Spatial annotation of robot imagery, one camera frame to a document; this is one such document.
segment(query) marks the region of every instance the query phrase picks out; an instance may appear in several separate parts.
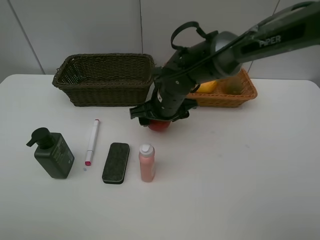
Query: orange wicker basket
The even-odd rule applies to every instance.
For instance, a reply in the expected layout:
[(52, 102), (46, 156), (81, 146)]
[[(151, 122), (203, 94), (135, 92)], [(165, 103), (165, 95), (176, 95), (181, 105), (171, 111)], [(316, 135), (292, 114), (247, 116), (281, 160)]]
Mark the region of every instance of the orange wicker basket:
[(225, 94), (224, 85), (228, 79), (220, 79), (218, 80), (219, 82), (213, 93), (189, 93), (187, 98), (195, 99), (199, 106), (237, 108), (244, 102), (255, 99), (258, 96), (257, 90), (250, 80), (246, 70), (241, 69), (237, 74), (237, 77), (241, 79), (241, 95)]

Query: green fruit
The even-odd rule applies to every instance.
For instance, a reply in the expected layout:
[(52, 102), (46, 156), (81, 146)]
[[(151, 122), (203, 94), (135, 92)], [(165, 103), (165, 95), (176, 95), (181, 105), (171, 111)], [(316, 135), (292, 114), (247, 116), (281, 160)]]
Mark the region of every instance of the green fruit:
[(229, 95), (241, 95), (242, 83), (239, 77), (231, 77), (226, 80), (225, 93)]

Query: wicker basket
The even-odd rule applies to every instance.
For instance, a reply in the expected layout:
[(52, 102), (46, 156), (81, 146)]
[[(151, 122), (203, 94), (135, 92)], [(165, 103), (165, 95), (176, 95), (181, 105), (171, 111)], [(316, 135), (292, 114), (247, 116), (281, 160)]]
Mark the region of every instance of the wicker basket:
[(221, 108), (236, 108), (248, 100), (255, 99), (258, 93), (247, 72), (241, 69), (237, 76), (242, 83), (241, 95), (225, 94), (224, 86), (227, 79), (221, 79), (212, 94), (189, 93), (187, 98), (195, 99), (199, 106)]
[(52, 84), (77, 107), (136, 106), (146, 100), (153, 67), (153, 58), (147, 54), (71, 55)]

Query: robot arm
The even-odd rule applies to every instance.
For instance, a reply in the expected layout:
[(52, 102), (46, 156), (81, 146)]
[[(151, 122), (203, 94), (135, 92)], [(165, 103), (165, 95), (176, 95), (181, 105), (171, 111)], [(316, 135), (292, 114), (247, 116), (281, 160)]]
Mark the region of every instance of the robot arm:
[[(205, 40), (192, 47), (173, 44), (184, 29), (195, 27)], [(236, 75), (242, 63), (320, 44), (320, 2), (302, 2), (268, 17), (241, 36), (217, 31), (205, 34), (197, 22), (187, 22), (171, 36), (176, 50), (154, 73), (155, 88), (144, 104), (130, 109), (143, 126), (150, 120), (176, 121), (189, 116), (197, 102), (186, 99), (196, 85)]]

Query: white bottle cap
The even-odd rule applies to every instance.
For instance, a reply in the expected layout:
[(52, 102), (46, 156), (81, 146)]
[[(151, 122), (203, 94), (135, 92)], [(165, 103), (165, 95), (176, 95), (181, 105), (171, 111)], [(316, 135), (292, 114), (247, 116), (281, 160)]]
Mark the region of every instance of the white bottle cap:
[(154, 154), (154, 147), (151, 144), (142, 144), (140, 153), (146, 158), (151, 157)]

